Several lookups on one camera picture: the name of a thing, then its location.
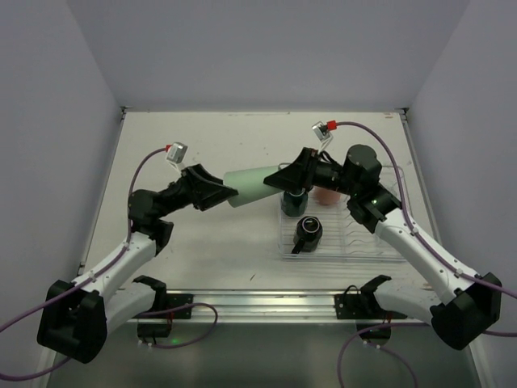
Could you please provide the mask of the light green plastic cup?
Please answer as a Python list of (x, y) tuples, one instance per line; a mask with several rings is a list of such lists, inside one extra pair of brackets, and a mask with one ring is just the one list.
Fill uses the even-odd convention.
[(248, 205), (279, 193), (278, 188), (266, 185), (263, 181), (279, 170), (277, 166), (259, 167), (239, 171), (229, 171), (223, 177), (223, 183), (237, 191), (237, 195), (228, 199), (233, 208)]

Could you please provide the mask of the pink plastic cup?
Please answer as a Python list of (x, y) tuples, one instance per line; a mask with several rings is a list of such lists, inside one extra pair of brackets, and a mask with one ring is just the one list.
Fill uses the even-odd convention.
[(315, 201), (321, 206), (336, 205), (341, 199), (341, 194), (339, 192), (332, 191), (330, 189), (316, 187), (313, 191)]

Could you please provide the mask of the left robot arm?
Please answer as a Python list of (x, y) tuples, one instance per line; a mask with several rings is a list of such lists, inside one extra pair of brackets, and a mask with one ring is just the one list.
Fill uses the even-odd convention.
[(139, 189), (128, 196), (128, 235), (104, 260), (70, 282), (50, 286), (36, 340), (55, 352), (87, 364), (109, 334), (140, 315), (167, 315), (166, 284), (134, 273), (169, 243), (174, 224), (165, 216), (189, 205), (205, 211), (238, 191), (200, 164), (181, 171), (159, 192)]

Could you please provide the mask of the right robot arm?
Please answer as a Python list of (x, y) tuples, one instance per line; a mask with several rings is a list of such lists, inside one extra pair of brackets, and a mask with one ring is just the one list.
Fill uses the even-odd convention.
[(267, 176), (264, 183), (284, 192), (314, 187), (349, 197), (355, 222), (393, 247), (427, 281), (426, 292), (377, 276), (358, 294), (344, 297), (349, 309), (365, 314), (396, 312), (431, 325), (450, 348), (461, 350), (496, 323), (502, 283), (492, 273), (480, 276), (422, 231), (406, 205), (380, 183), (382, 166), (367, 145), (354, 145), (343, 164), (324, 162), (304, 148), (294, 162)]

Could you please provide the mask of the black ceramic mug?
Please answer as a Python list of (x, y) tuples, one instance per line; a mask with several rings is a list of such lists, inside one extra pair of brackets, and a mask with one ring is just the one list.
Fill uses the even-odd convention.
[(314, 216), (305, 216), (296, 224), (296, 231), (293, 237), (293, 255), (300, 253), (313, 253), (317, 250), (322, 239), (323, 226), (320, 220)]

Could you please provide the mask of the teal ceramic mug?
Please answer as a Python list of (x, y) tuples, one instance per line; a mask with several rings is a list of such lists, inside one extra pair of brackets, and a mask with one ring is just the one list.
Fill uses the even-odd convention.
[(306, 210), (308, 193), (305, 190), (292, 194), (284, 192), (281, 200), (281, 210), (288, 217), (301, 217)]

